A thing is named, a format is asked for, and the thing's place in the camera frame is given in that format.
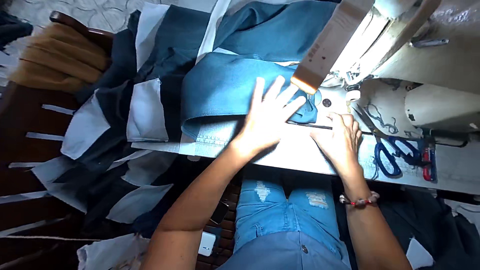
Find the white power bank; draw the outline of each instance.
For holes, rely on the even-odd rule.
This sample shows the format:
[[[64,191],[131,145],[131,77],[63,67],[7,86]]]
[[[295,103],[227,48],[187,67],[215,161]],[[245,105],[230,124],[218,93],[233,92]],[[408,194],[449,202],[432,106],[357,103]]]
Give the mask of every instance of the white power bank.
[[[212,255],[213,245],[215,244],[216,236],[211,233],[202,232],[202,240],[198,247],[198,254],[204,256]]]

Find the beaded bracelet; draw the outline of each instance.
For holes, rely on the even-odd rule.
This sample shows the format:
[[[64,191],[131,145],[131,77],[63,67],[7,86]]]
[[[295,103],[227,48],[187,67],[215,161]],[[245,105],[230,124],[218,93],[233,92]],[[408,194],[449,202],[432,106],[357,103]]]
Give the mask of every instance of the beaded bracelet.
[[[365,207],[367,204],[376,203],[377,200],[380,198],[380,195],[378,193],[376,193],[375,191],[371,191],[371,193],[372,193],[372,195],[370,197],[368,197],[368,199],[366,199],[366,200],[358,199],[356,202],[350,201],[350,199],[345,194],[342,194],[342,195],[340,195],[340,202],[343,203],[343,204],[350,204],[350,205],[353,205],[355,207],[362,208],[362,207]]]

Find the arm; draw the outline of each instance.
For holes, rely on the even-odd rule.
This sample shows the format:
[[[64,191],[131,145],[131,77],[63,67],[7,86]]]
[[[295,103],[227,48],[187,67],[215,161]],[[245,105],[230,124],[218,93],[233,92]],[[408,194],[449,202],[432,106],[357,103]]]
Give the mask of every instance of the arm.
[[[358,162],[361,138],[358,122],[351,114],[330,113],[332,131],[312,130],[311,136],[335,166],[351,201],[370,196]],[[377,205],[363,209],[347,205],[348,230],[359,269],[411,270],[405,253]]]
[[[264,79],[257,79],[242,131],[162,218],[150,241],[143,270],[195,268],[202,230],[228,183],[250,159],[279,142],[285,121],[305,103],[300,97],[285,106],[298,88],[289,86],[278,94],[284,83],[279,76],[262,101]]]

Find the left hand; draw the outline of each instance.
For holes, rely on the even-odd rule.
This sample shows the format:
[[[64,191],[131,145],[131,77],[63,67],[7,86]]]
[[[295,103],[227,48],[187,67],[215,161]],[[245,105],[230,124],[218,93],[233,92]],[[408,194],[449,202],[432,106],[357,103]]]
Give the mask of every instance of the left hand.
[[[277,144],[285,122],[306,102],[305,97],[298,97],[287,104],[298,87],[291,84],[279,94],[284,83],[285,78],[278,76],[262,101],[265,80],[257,78],[245,125],[230,144],[246,158],[251,159],[262,150]]]

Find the hand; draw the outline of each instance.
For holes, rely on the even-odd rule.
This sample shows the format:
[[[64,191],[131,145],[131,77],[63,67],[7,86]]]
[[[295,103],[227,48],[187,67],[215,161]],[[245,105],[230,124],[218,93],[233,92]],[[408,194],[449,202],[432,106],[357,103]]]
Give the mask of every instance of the hand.
[[[248,159],[277,144],[280,141],[282,128],[287,125],[285,123],[287,119],[306,101],[305,97],[298,97],[287,104],[298,91],[298,87],[291,84],[279,94],[284,83],[285,78],[278,76],[262,101],[265,80],[257,78],[245,125],[230,144]]]
[[[329,113],[332,131],[313,128],[310,136],[330,159],[339,174],[348,172],[358,165],[358,146],[361,138],[359,123],[351,114]]]

